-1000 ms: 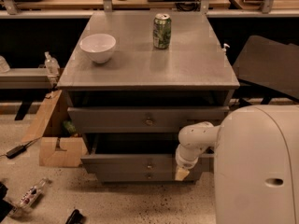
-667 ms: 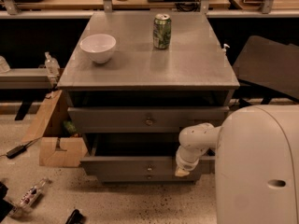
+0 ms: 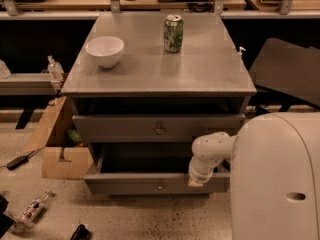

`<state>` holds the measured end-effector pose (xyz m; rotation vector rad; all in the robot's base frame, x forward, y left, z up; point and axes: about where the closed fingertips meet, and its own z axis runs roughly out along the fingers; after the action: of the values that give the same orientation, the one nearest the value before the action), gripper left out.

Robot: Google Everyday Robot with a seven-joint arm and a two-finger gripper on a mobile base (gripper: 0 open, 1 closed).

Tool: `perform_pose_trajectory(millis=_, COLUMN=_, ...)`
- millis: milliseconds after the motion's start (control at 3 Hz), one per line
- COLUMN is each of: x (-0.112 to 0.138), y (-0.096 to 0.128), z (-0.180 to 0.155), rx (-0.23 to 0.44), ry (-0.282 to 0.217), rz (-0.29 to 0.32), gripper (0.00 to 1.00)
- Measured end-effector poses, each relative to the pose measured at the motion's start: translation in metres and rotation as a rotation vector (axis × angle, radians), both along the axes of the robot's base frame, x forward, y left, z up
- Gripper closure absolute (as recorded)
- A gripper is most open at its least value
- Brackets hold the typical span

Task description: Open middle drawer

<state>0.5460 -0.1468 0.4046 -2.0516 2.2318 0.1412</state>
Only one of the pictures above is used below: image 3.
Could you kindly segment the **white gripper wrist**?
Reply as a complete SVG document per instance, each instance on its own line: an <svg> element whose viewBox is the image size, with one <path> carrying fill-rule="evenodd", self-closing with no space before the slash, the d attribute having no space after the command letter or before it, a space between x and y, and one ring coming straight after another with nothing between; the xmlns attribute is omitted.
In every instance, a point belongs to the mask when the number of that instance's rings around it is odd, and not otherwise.
<svg viewBox="0 0 320 240"><path fill-rule="evenodd" d="M195 156L192 157L189 163L189 187L203 187L203 184L208 183L213 175L213 170L219 165L217 159L200 160Z"/></svg>

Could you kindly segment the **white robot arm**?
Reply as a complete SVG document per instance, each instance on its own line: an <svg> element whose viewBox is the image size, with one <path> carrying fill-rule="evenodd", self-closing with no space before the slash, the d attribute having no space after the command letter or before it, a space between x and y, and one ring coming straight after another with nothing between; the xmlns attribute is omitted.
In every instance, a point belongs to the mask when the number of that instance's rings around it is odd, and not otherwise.
<svg viewBox="0 0 320 240"><path fill-rule="evenodd" d="M231 160L232 240L320 240L320 113L257 116L192 143L189 185Z"/></svg>

